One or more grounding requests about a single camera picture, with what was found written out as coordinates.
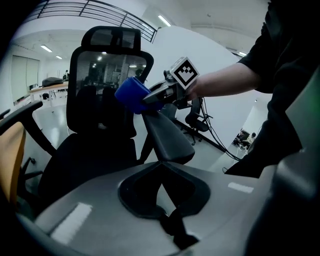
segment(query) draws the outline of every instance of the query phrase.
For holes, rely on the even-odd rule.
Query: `railing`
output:
[[[157,33],[156,29],[137,16],[121,8],[97,0],[44,0],[24,22],[52,16],[85,17],[119,27],[139,29],[141,37],[151,43]]]

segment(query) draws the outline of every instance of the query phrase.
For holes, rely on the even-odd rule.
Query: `black clothing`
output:
[[[319,64],[319,40],[312,7],[306,8],[305,2],[297,3],[286,0],[270,3],[261,36],[239,61],[261,76],[263,84],[257,91],[273,95],[267,105],[267,121],[252,145],[253,150],[226,174],[258,178],[265,166],[277,164],[302,147],[285,111]]]

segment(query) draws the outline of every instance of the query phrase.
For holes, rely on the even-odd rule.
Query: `baseboard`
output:
[[[185,125],[183,122],[180,122],[180,121],[178,121],[178,120],[175,120],[174,123],[177,124],[177,125],[179,125],[179,126],[181,126],[181,127],[183,127],[183,129],[186,130],[187,132],[189,132],[189,131],[192,130],[189,126]],[[226,151],[225,151],[222,147],[220,147],[217,143],[215,143],[215,142],[213,142],[211,139],[208,139],[207,137],[203,136],[201,133],[197,132],[197,133],[196,133],[196,136],[197,136],[198,138],[201,138],[201,139],[203,139],[204,141],[208,142],[208,143],[211,144],[212,146],[216,147],[218,150],[222,151],[223,153],[226,152]]]

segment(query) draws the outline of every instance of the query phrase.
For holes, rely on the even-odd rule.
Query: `forearm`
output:
[[[200,76],[191,93],[197,97],[226,96],[254,90],[261,78],[246,65],[235,63],[219,71]]]

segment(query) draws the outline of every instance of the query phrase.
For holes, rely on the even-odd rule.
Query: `black cable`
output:
[[[203,102],[201,101],[201,111],[202,111],[202,114],[203,114],[203,117],[204,117],[204,120],[206,122],[206,124],[208,125],[209,127],[209,131],[213,137],[213,139],[215,140],[215,142],[222,148],[222,151],[224,151],[230,158],[234,159],[234,160],[237,160],[237,161],[240,161],[241,159],[238,158],[237,156],[233,155],[232,153],[229,152],[229,150],[225,147],[225,145],[221,142],[220,138],[218,137],[216,131],[214,130],[214,128],[212,127],[211,125],[211,122],[210,120],[208,121],[209,118],[206,118],[206,116],[208,116],[208,111],[207,111],[207,105],[206,105],[206,100],[203,98],[203,101],[204,101],[204,104]]]

